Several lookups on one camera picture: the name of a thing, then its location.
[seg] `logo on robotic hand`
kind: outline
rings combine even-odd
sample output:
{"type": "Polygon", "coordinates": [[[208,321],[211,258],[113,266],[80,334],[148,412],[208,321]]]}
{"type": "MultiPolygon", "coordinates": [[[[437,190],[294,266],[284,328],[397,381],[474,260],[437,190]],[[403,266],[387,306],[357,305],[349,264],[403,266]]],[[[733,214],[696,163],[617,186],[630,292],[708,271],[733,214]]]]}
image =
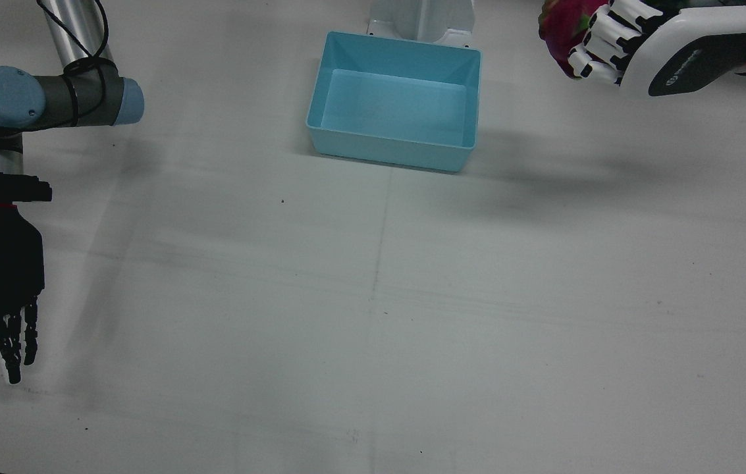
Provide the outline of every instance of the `logo on robotic hand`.
{"type": "Polygon", "coordinates": [[[694,51],[692,51],[691,56],[689,56],[685,60],[685,62],[683,62],[683,64],[680,66],[680,68],[677,69],[677,71],[674,72],[674,75],[671,75],[671,77],[668,78],[667,81],[665,81],[665,85],[668,86],[668,87],[670,87],[670,86],[674,85],[674,83],[676,83],[677,81],[679,81],[680,80],[680,74],[682,74],[683,72],[685,72],[686,68],[689,67],[689,66],[691,66],[691,63],[694,63],[697,60],[697,58],[701,56],[702,53],[703,53],[703,50],[694,50],[694,51]]]}

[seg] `red fruit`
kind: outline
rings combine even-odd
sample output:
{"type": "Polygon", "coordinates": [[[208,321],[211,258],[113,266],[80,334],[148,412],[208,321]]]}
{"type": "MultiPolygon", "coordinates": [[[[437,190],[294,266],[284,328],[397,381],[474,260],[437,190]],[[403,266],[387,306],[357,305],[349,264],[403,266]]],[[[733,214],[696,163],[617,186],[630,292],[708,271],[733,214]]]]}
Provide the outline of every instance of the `red fruit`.
{"type": "Polygon", "coordinates": [[[563,72],[574,77],[569,66],[569,51],[580,44],[589,27],[589,17],[607,0],[545,0],[539,15],[539,38],[563,72]]]}

